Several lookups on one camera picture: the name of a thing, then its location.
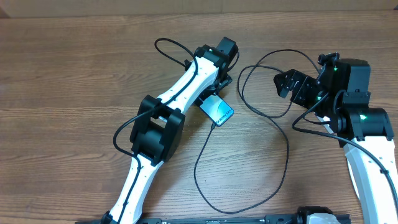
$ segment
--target table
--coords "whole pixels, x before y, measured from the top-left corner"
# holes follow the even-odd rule
[[[155,50],[159,37],[195,50],[227,36],[239,47],[241,58],[229,73],[234,81],[221,92],[235,114],[213,131],[198,165],[198,182],[218,208],[252,205],[273,193],[282,177],[282,135],[247,109],[236,92],[241,69],[270,51],[297,49],[313,59],[339,52],[367,60],[371,106],[384,108],[398,133],[397,21],[397,11],[0,20],[0,223],[73,223],[99,218],[114,205],[131,161],[114,149],[115,130],[137,113],[143,97],[158,96],[184,73]],[[189,58],[171,44],[160,47],[179,60]],[[295,53],[275,54],[263,64],[316,76],[307,59]],[[279,114],[289,104],[277,96],[274,74],[259,68],[245,91],[248,102],[267,114]],[[144,215],[258,217],[322,205],[363,223],[337,141],[291,129],[303,111],[293,105],[277,120],[290,142],[279,193],[252,210],[223,215],[203,201],[193,181],[211,121],[192,106],[177,151],[147,194]],[[127,149],[130,131],[119,137]]]

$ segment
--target white arm segment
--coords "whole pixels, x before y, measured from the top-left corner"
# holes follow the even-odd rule
[[[193,79],[188,88],[186,88],[173,102],[169,103],[172,109],[180,109],[182,114],[185,114],[192,103],[198,98],[199,94],[203,92],[208,86],[213,84],[218,74],[218,68],[214,63],[205,59],[204,57],[196,57],[198,62],[198,75]],[[171,99],[188,81],[192,78],[195,72],[195,63],[192,61],[191,67],[185,74],[177,81],[172,88],[165,93],[158,96],[162,99],[162,103]]]
[[[179,96],[168,106],[172,109],[180,109],[182,114],[188,110],[188,108],[192,105],[192,103],[198,98],[199,94],[202,93],[205,88],[213,84],[215,81],[218,68],[214,66],[214,63],[202,58],[196,58],[198,62],[198,75],[193,79],[188,88],[186,88]],[[174,86],[167,90],[165,93],[158,96],[158,98],[162,99],[162,103],[165,103],[172,96],[174,96],[179,90],[186,85],[193,76],[195,72],[195,63],[192,62],[190,68],[185,72],[185,74],[177,81]],[[138,175],[137,182],[130,194],[128,204],[123,212],[122,219],[120,224],[135,224],[142,214],[142,205],[144,203],[145,196],[149,190],[149,186],[154,179],[154,176],[159,169],[159,167],[164,163],[161,161],[155,167],[150,163],[151,161],[144,156],[138,155],[137,158],[141,162],[141,171]],[[123,203],[128,195],[128,192],[131,188],[131,185],[134,181],[134,178],[137,174],[137,161],[134,158],[131,158],[131,168],[129,171],[129,175],[127,176],[126,183],[124,183],[122,192],[119,196],[116,205],[111,209],[110,215],[112,215],[113,220],[117,222],[121,215],[123,209]]]
[[[328,117],[320,121],[329,121]],[[324,125],[329,133],[333,133],[329,125]],[[368,150],[389,171],[394,186],[398,187],[398,174],[394,156],[394,141],[388,141],[384,136],[367,136],[365,141],[352,140]],[[396,206],[390,185],[380,167],[360,149],[346,144],[344,146],[349,174],[356,195],[361,202],[365,223],[390,224],[398,223]]]
[[[150,164],[150,160],[145,158],[142,155],[138,155],[137,158],[141,162],[141,170],[138,175],[138,179],[132,192],[130,194],[128,204],[123,212],[122,219],[120,224],[134,224],[138,221],[142,214],[142,205],[144,203],[145,196],[148,193],[149,186],[152,183],[152,180],[155,177],[157,170],[164,163],[161,161],[156,166],[152,166]],[[131,167],[129,171],[129,175],[127,176],[126,182],[124,183],[122,192],[120,193],[119,199],[114,205],[114,207],[110,211],[110,215],[112,215],[114,221],[118,221],[120,214],[123,209],[123,203],[127,197],[128,192],[130,191],[130,187],[134,181],[134,178],[137,174],[137,161],[135,158],[131,158]]]

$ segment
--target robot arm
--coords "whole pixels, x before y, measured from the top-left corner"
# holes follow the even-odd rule
[[[393,192],[398,186],[394,157],[394,133],[387,113],[381,108],[369,108],[370,66],[364,60],[339,59],[339,54],[320,55],[323,65],[318,78],[296,70],[275,76],[278,95],[286,97],[292,90],[291,101],[311,108],[328,93],[315,108],[315,115],[329,133],[359,144],[365,152],[339,140],[345,150],[349,171],[361,202],[365,223],[398,223]],[[381,163],[388,175],[381,170]],[[393,185],[386,177],[391,177]]]
[[[188,88],[168,105],[176,92],[179,92],[192,78],[195,64],[186,62],[186,72],[172,88],[157,98],[147,95],[141,102],[138,114],[159,107],[154,114],[146,114],[137,119],[132,128],[130,141],[133,143],[131,168],[115,206],[106,212],[100,224],[135,224],[142,214],[142,206],[150,184],[161,165],[167,162],[177,149],[182,135],[185,113],[196,99],[206,99],[218,92],[232,79],[227,74],[228,67],[238,52],[235,42],[224,37],[217,48],[204,45],[197,48],[195,58],[198,74]],[[163,127],[150,119],[165,121]]]

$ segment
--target wooden surface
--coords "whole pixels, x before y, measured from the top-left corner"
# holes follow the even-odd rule
[[[214,130],[198,165],[198,182],[218,208],[247,207],[279,185],[285,141],[236,92],[240,70],[272,50],[302,50],[313,59],[339,52],[367,60],[371,106],[384,108],[398,133],[397,21],[396,11],[0,20],[0,223],[73,223],[99,218],[114,205],[131,159],[114,149],[113,133],[137,113],[146,94],[163,93],[184,73],[156,52],[158,37],[192,50],[217,45],[224,36],[239,46],[241,58],[230,73],[234,82],[221,92],[235,114]],[[189,58],[178,47],[160,46],[179,60]],[[316,75],[299,54],[273,55],[264,64]],[[268,114],[279,114],[289,104],[277,96],[274,74],[259,69],[246,88],[248,102]],[[280,192],[255,209],[223,215],[203,201],[193,181],[193,165],[211,121],[192,106],[179,148],[148,192],[145,215],[258,217],[323,205],[362,223],[337,141],[291,129],[303,111],[293,105],[277,120],[290,142]],[[127,149],[130,130],[119,138]]]
[[[398,0],[0,0],[11,18],[393,10],[397,5]]]

